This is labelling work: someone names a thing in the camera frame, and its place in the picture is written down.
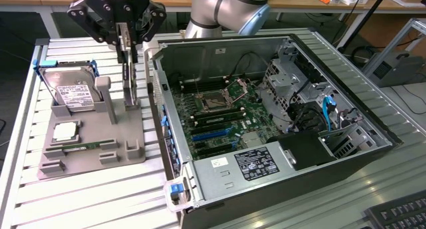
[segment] wooden table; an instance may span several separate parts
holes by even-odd
[[[52,38],[59,38],[60,34],[51,16],[53,12],[67,12],[69,2],[73,0],[0,0],[0,11],[31,11],[41,16],[47,31]],[[191,0],[155,0],[166,5],[167,12],[190,12]],[[350,34],[359,25],[375,0],[369,0],[367,4],[361,4],[354,10],[357,18],[342,38],[339,46],[346,42]],[[326,5],[319,0],[268,0],[271,12],[276,12],[276,20],[280,20],[282,13],[349,13],[353,6],[345,4]],[[413,14],[426,13],[426,7],[403,7],[391,0],[383,0],[375,13]]]

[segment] white label sticker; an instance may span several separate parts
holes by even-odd
[[[93,106],[91,91],[85,84],[57,86],[56,88],[68,108]]]
[[[212,167],[214,168],[224,166],[224,165],[227,165],[227,159],[226,158],[218,158],[218,159],[212,160]]]
[[[224,118],[216,118],[216,119],[210,119],[206,121],[206,123],[212,123],[212,122],[219,122],[222,121]]]
[[[226,48],[216,48],[216,49],[215,49],[215,53],[216,53],[216,54],[226,53]]]

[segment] black keyboard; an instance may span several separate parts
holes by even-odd
[[[366,210],[377,229],[426,229],[426,190]]]

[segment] warning label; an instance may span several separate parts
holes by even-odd
[[[266,147],[238,153],[234,156],[247,181],[279,172]]]
[[[91,91],[85,84],[57,86],[56,88],[68,108],[93,106]]]

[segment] aluminum extrusion table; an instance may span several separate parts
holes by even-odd
[[[363,214],[366,208],[426,188],[425,130],[389,97],[366,84],[359,70],[316,32],[299,28],[263,30],[260,33],[294,33],[300,37],[405,144],[345,181],[215,229],[359,229],[369,225]],[[178,33],[160,34],[156,38],[179,36]],[[150,72],[152,65],[142,55],[143,51],[136,75],[147,161],[44,181],[36,178],[36,170],[51,114],[51,96],[29,69],[0,178],[3,229],[179,228],[178,217],[166,208],[162,190],[166,174],[146,86],[146,72]],[[91,38],[52,39],[48,46],[36,46],[36,58],[93,58],[100,74],[111,77],[112,97],[123,97],[122,67],[116,62],[116,53],[105,44],[97,44]]]

